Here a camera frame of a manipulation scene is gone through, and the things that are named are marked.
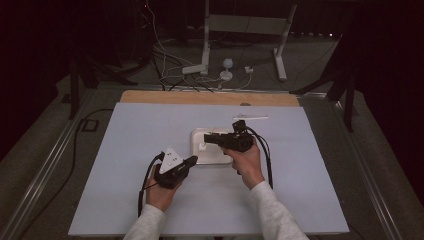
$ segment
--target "person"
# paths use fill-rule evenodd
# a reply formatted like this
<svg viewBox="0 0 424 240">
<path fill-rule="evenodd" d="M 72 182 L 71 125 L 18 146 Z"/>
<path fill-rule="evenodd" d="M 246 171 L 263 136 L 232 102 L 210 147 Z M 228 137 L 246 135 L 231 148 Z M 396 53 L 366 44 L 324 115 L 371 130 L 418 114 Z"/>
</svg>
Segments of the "person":
<svg viewBox="0 0 424 240">
<path fill-rule="evenodd" d="M 223 152 L 233 158 L 232 167 L 241 174 L 243 183 L 250 189 L 249 200 L 259 217 L 263 238 L 307 240 L 308 237 L 301 231 L 293 215 L 277 199 L 275 192 L 265 181 L 261 170 L 260 150 L 256 139 L 254 140 L 253 146 L 246 152 L 231 149 L 223 149 Z M 151 176 L 147 186 L 153 184 L 155 180 Z M 142 213 L 124 240 L 158 239 L 166 221 L 164 212 L 170 207 L 180 185 L 172 190 L 158 185 L 148 188 Z"/>
</svg>

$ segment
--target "gray long sleeve shirt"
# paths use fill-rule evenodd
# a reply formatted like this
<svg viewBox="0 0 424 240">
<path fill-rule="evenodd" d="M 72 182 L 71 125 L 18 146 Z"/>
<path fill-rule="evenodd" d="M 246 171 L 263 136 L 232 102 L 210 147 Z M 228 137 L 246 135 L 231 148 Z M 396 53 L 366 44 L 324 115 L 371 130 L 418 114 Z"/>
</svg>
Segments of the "gray long sleeve shirt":
<svg viewBox="0 0 424 240">
<path fill-rule="evenodd" d="M 289 210 L 278 201 L 275 192 L 265 181 L 249 193 L 253 210 L 259 217 L 265 240 L 308 240 Z M 165 214 L 146 204 L 124 240 L 158 239 L 166 221 Z"/>
</svg>

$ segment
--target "forearm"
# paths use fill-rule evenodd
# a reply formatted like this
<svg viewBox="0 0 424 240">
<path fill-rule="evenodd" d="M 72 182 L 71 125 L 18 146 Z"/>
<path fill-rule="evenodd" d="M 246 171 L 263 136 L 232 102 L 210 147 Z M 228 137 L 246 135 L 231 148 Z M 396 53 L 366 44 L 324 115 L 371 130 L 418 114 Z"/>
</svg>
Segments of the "forearm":
<svg viewBox="0 0 424 240">
<path fill-rule="evenodd" d="M 289 210 L 278 201 L 265 181 L 250 192 L 250 201 L 260 219 L 263 237 L 268 239 L 307 240 Z"/>
<path fill-rule="evenodd" d="M 125 235 L 124 240 L 159 239 L 165 221 L 166 216 L 161 210 L 146 204 L 140 217 Z"/>
</svg>

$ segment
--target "power strip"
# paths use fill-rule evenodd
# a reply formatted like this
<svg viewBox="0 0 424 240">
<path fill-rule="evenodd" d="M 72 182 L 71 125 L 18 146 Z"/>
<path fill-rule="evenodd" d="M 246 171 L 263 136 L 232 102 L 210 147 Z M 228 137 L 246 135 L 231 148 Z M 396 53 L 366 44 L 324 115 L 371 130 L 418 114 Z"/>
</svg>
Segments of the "power strip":
<svg viewBox="0 0 424 240">
<path fill-rule="evenodd" d="M 195 66 L 190 66 L 190 67 L 184 67 L 182 69 L 183 74 L 191 74 L 191 73 L 197 73 L 197 72 L 202 72 L 206 70 L 206 66 L 205 65 L 195 65 Z"/>
</svg>

